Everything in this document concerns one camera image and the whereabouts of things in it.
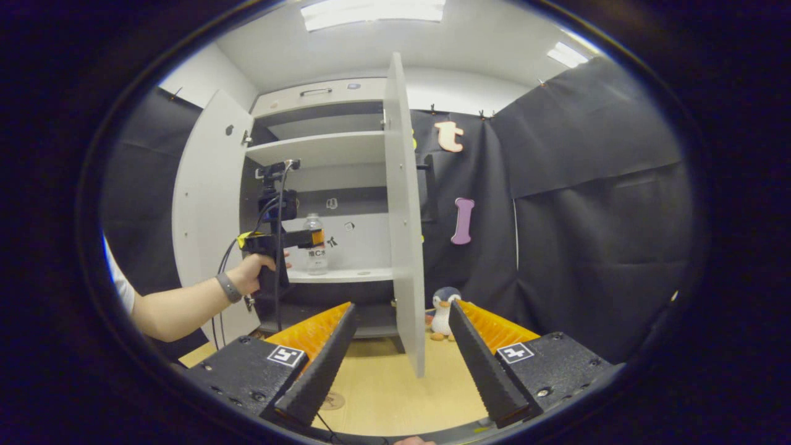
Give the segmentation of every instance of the cabinet shelf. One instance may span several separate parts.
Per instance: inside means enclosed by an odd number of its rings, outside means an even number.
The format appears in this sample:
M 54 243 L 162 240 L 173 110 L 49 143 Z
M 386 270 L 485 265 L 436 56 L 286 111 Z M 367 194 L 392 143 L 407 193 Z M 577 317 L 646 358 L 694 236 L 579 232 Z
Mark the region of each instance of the cabinet shelf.
M 362 283 L 393 279 L 391 268 L 330 269 L 324 275 L 309 275 L 305 270 L 291 268 L 288 273 L 291 283 Z
M 384 162 L 384 131 L 352 131 L 306 136 L 252 146 L 247 157 L 261 165 L 302 160 L 301 168 Z
M 330 308 L 282 302 L 280 306 L 282 312 L 282 327 L 283 329 L 289 328 L 327 309 Z M 262 318 L 259 330 L 265 333 L 276 333 L 278 330 L 278 323 L 275 320 L 274 311 L 266 310 L 265 312 L 267 315 Z M 355 321 L 358 327 L 357 332 L 354 334 L 354 338 L 398 336 L 398 329 L 396 328 L 396 309 L 390 306 L 390 303 L 358 305 Z

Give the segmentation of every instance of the penguin plush toy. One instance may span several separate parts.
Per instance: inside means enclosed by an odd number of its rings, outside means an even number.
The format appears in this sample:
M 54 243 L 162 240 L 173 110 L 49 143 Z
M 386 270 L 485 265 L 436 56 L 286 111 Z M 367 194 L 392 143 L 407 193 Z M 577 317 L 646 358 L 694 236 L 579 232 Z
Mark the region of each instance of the penguin plush toy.
M 433 304 L 434 317 L 431 320 L 431 340 L 444 340 L 445 337 L 450 341 L 456 341 L 453 333 L 450 332 L 450 304 L 453 300 L 461 300 L 461 292 L 455 287 L 443 287 L 434 292 Z

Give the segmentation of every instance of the human arm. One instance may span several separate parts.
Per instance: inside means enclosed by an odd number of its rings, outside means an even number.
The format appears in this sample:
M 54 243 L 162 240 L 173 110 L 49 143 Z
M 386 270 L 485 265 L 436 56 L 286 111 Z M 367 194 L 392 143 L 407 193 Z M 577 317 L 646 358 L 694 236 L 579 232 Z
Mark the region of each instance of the human arm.
M 271 257 L 254 253 L 228 270 L 226 275 L 242 295 L 247 295 L 260 289 L 258 274 L 262 267 L 274 271 L 274 261 Z M 230 304 L 219 281 L 212 277 L 193 286 L 145 297 L 136 291 L 131 317 L 145 335 L 170 342 L 195 331 Z

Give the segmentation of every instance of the white sleeve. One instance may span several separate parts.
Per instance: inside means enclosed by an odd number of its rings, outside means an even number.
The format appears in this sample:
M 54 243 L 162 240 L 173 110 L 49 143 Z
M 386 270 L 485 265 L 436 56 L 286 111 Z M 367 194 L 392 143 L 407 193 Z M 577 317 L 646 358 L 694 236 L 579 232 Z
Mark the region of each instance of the white sleeve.
M 129 315 L 131 315 L 132 308 L 134 307 L 134 288 L 115 263 L 115 258 L 112 257 L 112 252 L 110 251 L 110 246 L 107 244 L 107 238 L 104 239 L 104 253 L 107 256 L 107 266 L 110 268 L 110 275 L 112 276 L 112 282 L 115 284 L 115 290 L 118 291 L 118 296 L 121 298 L 123 307 L 125 307 Z

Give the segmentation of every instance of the wristwatch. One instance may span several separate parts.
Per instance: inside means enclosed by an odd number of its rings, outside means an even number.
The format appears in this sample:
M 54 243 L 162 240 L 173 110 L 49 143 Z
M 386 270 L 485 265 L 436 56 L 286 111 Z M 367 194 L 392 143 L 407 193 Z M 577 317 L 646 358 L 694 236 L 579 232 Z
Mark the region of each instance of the wristwatch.
M 228 278 L 225 272 L 221 272 L 217 275 L 217 281 L 220 282 L 222 290 L 225 291 L 225 296 L 228 297 L 228 301 L 235 303 L 242 299 L 242 294 L 239 292 L 239 289 L 231 283 L 231 279 Z

